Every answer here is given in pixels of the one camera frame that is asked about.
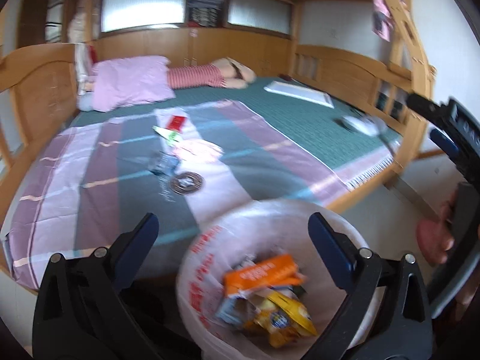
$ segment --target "striped blanket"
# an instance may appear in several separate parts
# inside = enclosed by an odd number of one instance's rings
[[[183,139],[204,139],[224,152],[214,163],[179,165],[177,174],[203,178],[191,194],[175,193],[166,176],[148,170],[152,153],[167,147],[152,126],[175,115],[187,117]],[[28,175],[5,249],[14,279],[38,288],[51,254],[89,255],[153,212],[160,234],[139,275],[167,275],[192,239],[229,210],[274,198],[328,204],[347,191],[329,167],[243,103],[155,109],[57,135]]]

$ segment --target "coaster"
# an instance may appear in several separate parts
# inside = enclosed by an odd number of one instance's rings
[[[194,193],[198,191],[202,185],[203,177],[193,172],[180,173],[170,180],[170,188],[180,195]]]

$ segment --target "purple stripe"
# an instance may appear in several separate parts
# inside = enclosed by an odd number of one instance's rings
[[[325,181],[324,187],[314,190],[318,201],[326,205],[348,192],[347,186],[323,162],[293,143],[285,144],[288,140],[282,133],[272,128],[261,116],[255,114],[246,105],[240,102],[231,102],[228,106],[218,108],[218,111],[232,120],[243,133],[259,146],[266,147],[280,144],[279,147],[268,149],[277,161],[282,163],[293,174],[302,178],[306,185]]]
[[[119,141],[121,133],[121,123],[105,123],[100,131],[80,186],[80,207],[74,250],[111,245],[120,233],[118,183],[111,182],[95,187],[86,187],[86,184],[110,180],[118,176],[118,144],[112,142]]]
[[[27,187],[22,194],[23,196],[31,195],[34,197],[42,197],[45,194],[51,183],[56,166],[61,161],[59,157],[65,152],[74,135],[75,130],[73,134],[59,135],[52,140],[40,158],[50,157],[54,160],[37,162],[33,172],[29,176]],[[9,239],[10,255],[13,261],[30,255],[31,239],[34,236],[35,222],[42,203],[42,199],[36,202],[32,200],[20,200],[20,202],[18,202],[17,209],[11,221],[10,232],[7,236]],[[13,278],[24,286],[30,288],[38,287],[32,271],[28,266],[26,266],[26,270],[22,269],[21,272],[17,272],[17,269],[14,269]]]

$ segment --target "pink hanging clothing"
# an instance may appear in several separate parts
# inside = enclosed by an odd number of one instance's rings
[[[373,0],[373,32],[389,42],[390,30],[392,28],[392,15],[388,10],[385,0]]]

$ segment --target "red cloth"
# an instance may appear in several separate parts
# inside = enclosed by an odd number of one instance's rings
[[[225,79],[220,69],[212,64],[174,67],[169,70],[167,79],[172,89],[193,88],[205,85],[225,88]]]

